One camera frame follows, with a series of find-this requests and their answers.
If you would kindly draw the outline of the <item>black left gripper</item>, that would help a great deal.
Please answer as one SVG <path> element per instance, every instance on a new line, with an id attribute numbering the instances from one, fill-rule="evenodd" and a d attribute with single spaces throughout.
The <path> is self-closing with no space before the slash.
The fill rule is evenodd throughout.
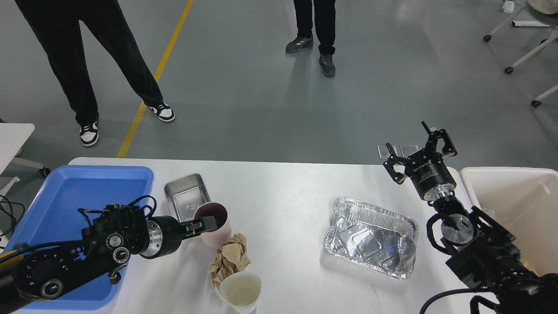
<path id="1" fill-rule="evenodd" d="M 146 220 L 148 244 L 141 256 L 155 259 L 174 253 L 183 240 L 198 237 L 205 232 L 218 229 L 214 216 L 191 218 L 179 222 L 171 216 L 158 216 Z"/>

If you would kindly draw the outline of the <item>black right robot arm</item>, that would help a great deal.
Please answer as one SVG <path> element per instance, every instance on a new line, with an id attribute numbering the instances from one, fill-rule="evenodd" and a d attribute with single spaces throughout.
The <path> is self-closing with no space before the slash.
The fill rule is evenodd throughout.
<path id="1" fill-rule="evenodd" d="M 428 134 L 424 148 L 401 157 L 386 143 L 383 166 L 397 184 L 410 178 L 419 197 L 434 208 L 436 213 L 426 224 L 427 238 L 433 248 L 449 255 L 447 266 L 466 288 L 434 295 L 420 313 L 443 297 L 472 293 L 472 314 L 480 312 L 480 305 L 496 314 L 555 314 L 557 274 L 538 276 L 528 270 L 510 231 L 476 206 L 466 210 L 455 196 L 456 181 L 444 164 L 444 156 L 457 155 L 452 140 L 445 129 L 430 128 L 425 122 L 422 126 Z"/>

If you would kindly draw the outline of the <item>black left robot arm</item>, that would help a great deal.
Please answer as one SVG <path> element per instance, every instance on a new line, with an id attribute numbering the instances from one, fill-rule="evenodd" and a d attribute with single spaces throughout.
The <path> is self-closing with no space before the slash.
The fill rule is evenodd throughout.
<path id="1" fill-rule="evenodd" d="M 217 230 L 217 219 L 205 216 L 180 222 L 171 216 L 154 216 L 156 205 L 106 205 L 89 217 L 80 240 L 31 245 L 1 257 L 1 312 L 10 314 L 36 301 L 51 301 L 100 276 L 111 284 L 132 255 L 155 259 L 174 253 L 182 241 Z"/>

